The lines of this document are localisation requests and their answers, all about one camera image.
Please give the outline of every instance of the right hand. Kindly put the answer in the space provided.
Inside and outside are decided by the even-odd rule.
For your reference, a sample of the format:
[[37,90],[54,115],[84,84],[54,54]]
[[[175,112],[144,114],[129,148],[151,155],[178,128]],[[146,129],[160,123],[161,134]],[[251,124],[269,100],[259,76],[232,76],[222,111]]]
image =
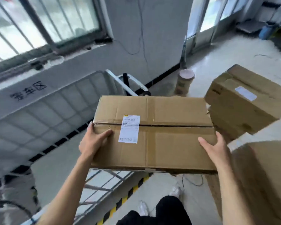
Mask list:
[[227,147],[224,137],[216,132],[217,143],[215,145],[209,144],[202,137],[198,137],[199,143],[206,150],[212,162],[215,164],[217,170],[225,167],[231,167],[231,152]]

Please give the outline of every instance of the finger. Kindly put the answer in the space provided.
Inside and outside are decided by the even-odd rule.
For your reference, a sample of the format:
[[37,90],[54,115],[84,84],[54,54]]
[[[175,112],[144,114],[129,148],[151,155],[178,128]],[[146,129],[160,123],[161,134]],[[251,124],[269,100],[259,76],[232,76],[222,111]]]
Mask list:
[[104,140],[106,137],[113,133],[112,129],[108,129],[105,132],[99,134],[100,139]]
[[207,151],[210,148],[210,144],[203,138],[203,137],[198,137],[198,141],[201,144],[201,146]]
[[91,121],[87,127],[87,131],[88,133],[92,133],[94,131],[94,125],[93,122]]
[[215,133],[216,133],[216,136],[217,136],[217,144],[225,145],[226,142],[225,142],[224,137],[218,131],[215,132]]

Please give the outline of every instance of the black pants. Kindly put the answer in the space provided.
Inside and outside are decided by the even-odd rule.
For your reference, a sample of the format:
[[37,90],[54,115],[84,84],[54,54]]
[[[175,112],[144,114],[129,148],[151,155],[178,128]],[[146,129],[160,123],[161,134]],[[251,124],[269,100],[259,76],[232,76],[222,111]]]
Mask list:
[[140,216],[130,211],[116,225],[183,224],[192,225],[183,204],[177,197],[165,196],[156,205],[156,217]]

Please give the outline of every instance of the left hand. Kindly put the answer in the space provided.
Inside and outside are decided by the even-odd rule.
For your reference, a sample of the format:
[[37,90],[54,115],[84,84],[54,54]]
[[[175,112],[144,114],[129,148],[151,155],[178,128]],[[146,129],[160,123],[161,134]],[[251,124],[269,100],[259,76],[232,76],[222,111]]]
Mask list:
[[103,140],[112,133],[113,131],[111,129],[108,129],[101,134],[96,134],[94,132],[93,122],[91,121],[89,126],[87,127],[87,131],[83,139],[79,144],[81,156],[85,159],[92,159],[98,149],[101,147]]

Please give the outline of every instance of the hand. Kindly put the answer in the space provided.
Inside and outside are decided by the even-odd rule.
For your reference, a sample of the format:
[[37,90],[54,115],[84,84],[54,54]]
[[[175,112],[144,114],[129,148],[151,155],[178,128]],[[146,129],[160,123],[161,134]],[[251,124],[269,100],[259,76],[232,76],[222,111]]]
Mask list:
[[216,135],[217,143],[214,146],[207,143],[207,141],[202,137],[198,137],[198,141],[206,150],[217,170],[227,166],[231,167],[231,152],[227,147],[224,137],[219,132],[216,132]]
[[101,134],[96,134],[94,132],[93,122],[91,121],[89,126],[87,127],[87,131],[83,139],[80,141],[79,144],[81,156],[86,159],[93,159],[94,155],[101,147],[103,140],[112,133],[113,131],[111,129],[108,129]]

